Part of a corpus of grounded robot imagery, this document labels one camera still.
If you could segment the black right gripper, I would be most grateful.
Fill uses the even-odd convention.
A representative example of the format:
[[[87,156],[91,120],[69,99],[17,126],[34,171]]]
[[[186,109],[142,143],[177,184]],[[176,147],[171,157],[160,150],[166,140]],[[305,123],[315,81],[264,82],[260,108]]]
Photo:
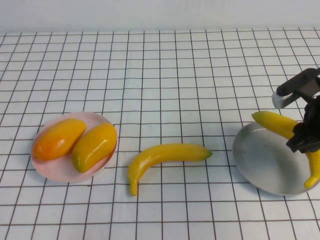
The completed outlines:
[[[303,122],[294,126],[294,136],[286,142],[293,153],[314,153],[320,149],[320,97],[313,98],[304,111]]]

